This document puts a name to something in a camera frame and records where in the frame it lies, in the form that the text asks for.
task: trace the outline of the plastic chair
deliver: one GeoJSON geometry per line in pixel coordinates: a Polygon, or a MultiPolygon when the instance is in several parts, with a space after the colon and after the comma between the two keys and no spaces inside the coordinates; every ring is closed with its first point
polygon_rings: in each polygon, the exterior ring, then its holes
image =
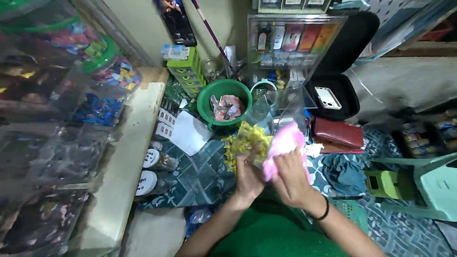
{"type": "Polygon", "coordinates": [[[414,187],[407,175],[395,171],[365,171],[368,192],[372,196],[413,200],[414,187]]]}
{"type": "Polygon", "coordinates": [[[381,208],[430,219],[457,221],[457,169],[446,164],[457,160],[457,153],[433,159],[378,158],[372,161],[414,166],[414,182],[426,207],[381,204],[381,208]]]}

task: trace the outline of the broom handle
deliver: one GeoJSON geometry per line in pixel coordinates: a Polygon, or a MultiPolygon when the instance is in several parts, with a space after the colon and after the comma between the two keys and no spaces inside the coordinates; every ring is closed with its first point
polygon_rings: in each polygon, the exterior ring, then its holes
{"type": "Polygon", "coordinates": [[[207,20],[205,19],[205,16],[203,16],[202,11],[200,10],[200,7],[199,7],[198,4],[197,4],[197,0],[191,0],[191,1],[192,1],[192,3],[194,4],[195,9],[197,9],[197,12],[198,12],[198,14],[200,15],[200,18],[202,19],[203,23],[205,24],[206,29],[208,29],[209,33],[211,34],[211,37],[213,38],[214,42],[215,42],[216,45],[218,46],[219,51],[221,52],[222,56],[224,57],[225,61],[227,62],[228,67],[230,68],[230,70],[231,70],[232,73],[233,73],[233,76],[236,78],[236,80],[239,81],[239,78],[238,78],[238,75],[237,75],[236,72],[235,72],[235,69],[233,69],[232,65],[230,64],[229,59],[227,58],[227,55],[225,55],[224,50],[223,50],[222,47],[221,47],[221,44],[219,44],[219,41],[218,41],[218,39],[216,38],[216,35],[214,35],[213,30],[212,30],[211,27],[209,26],[207,20]]]}

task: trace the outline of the green plastic basin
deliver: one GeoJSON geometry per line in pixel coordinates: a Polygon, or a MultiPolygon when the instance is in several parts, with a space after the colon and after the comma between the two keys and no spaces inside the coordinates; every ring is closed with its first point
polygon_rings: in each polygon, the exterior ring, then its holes
{"type": "Polygon", "coordinates": [[[217,80],[202,89],[197,98],[197,110],[201,117],[208,122],[208,129],[212,130],[212,126],[239,126],[239,122],[243,119],[244,114],[252,106],[252,96],[249,89],[241,82],[237,80],[217,80]],[[237,96],[243,103],[246,110],[241,116],[237,117],[232,121],[216,121],[214,120],[213,108],[210,104],[210,97],[214,95],[216,99],[223,95],[234,95],[237,96]]]}

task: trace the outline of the red wallet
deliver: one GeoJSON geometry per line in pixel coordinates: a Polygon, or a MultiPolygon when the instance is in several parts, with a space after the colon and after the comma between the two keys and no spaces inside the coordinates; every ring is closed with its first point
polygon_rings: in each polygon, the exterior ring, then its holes
{"type": "Polygon", "coordinates": [[[334,142],[355,149],[364,146],[362,128],[322,118],[314,121],[314,140],[334,142]]]}

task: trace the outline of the black bracelet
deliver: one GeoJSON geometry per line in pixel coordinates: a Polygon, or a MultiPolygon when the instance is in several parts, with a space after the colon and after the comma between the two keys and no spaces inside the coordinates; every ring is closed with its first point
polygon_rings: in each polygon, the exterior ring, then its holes
{"type": "Polygon", "coordinates": [[[325,219],[327,217],[327,215],[329,215],[329,209],[330,209],[329,200],[325,196],[323,196],[323,197],[325,198],[325,201],[327,202],[327,209],[325,209],[325,213],[324,213],[324,215],[322,215],[322,217],[316,219],[317,221],[321,221],[321,220],[325,219]]]}

